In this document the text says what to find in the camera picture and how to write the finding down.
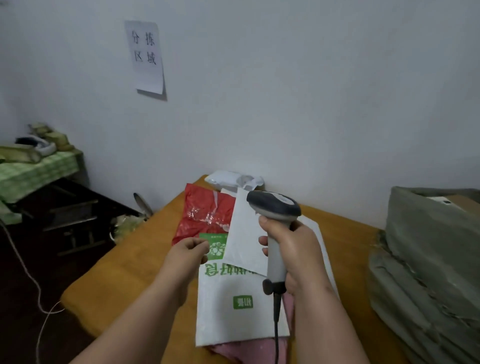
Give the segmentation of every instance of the white envelope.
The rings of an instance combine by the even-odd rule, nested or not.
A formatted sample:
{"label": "white envelope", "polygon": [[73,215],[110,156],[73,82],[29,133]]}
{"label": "white envelope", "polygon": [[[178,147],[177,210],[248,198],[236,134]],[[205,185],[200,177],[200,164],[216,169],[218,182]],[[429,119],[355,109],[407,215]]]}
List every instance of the white envelope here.
{"label": "white envelope", "polygon": [[[200,266],[195,345],[272,338],[273,295],[262,289],[263,276],[225,264],[222,259]],[[289,336],[283,307],[278,335]]]}
{"label": "white envelope", "polygon": [[[263,254],[262,247],[258,243],[259,236],[266,235],[266,233],[258,224],[259,215],[247,202],[247,194],[248,191],[241,188],[237,190],[237,199],[233,208],[223,260],[225,263],[266,276],[268,258]],[[318,224],[303,215],[298,220],[315,232],[324,256],[328,278],[338,296],[332,267]]]}

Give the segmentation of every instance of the person's left arm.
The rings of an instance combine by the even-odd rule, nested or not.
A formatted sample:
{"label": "person's left arm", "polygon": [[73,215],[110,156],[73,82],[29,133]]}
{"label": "person's left arm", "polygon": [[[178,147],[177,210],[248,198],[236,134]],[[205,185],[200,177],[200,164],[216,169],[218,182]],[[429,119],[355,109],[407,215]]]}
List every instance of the person's left arm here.
{"label": "person's left arm", "polygon": [[174,245],[154,282],[71,364],[158,364],[188,284],[207,261],[209,248],[200,238]]}

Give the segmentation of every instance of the red plastic bag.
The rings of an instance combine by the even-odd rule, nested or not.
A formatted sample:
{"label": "red plastic bag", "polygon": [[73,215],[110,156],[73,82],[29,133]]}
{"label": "red plastic bag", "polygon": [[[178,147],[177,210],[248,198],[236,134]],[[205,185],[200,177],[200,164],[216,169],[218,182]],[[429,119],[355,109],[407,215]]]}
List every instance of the red plastic bag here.
{"label": "red plastic bag", "polygon": [[197,236],[201,232],[211,234],[228,232],[234,205],[235,198],[228,194],[187,184],[183,215],[172,245],[184,238]]}

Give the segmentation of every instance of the white and green package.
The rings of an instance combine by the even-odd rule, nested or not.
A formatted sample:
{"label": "white and green package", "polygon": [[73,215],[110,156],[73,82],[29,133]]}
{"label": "white and green package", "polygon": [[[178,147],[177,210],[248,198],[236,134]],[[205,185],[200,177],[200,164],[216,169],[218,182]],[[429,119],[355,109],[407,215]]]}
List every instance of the white and green package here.
{"label": "white and green package", "polygon": [[[210,252],[199,269],[196,346],[273,337],[273,296],[263,292],[265,277],[224,263],[227,234],[200,237],[208,239]],[[278,335],[290,335],[283,305]]]}

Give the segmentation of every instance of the barcode scanner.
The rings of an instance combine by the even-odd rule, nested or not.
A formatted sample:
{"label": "barcode scanner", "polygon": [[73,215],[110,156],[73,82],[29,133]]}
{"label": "barcode scanner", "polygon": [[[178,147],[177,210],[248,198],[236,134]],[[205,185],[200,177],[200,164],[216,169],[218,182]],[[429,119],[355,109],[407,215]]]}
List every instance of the barcode scanner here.
{"label": "barcode scanner", "polygon": [[[290,229],[290,225],[301,215],[299,204],[290,197],[269,191],[248,192],[247,202],[256,213],[277,220]],[[275,323],[275,363],[278,363],[278,319],[285,288],[287,270],[283,263],[278,242],[268,235],[268,268],[267,278],[263,281],[265,294],[273,295]]]}

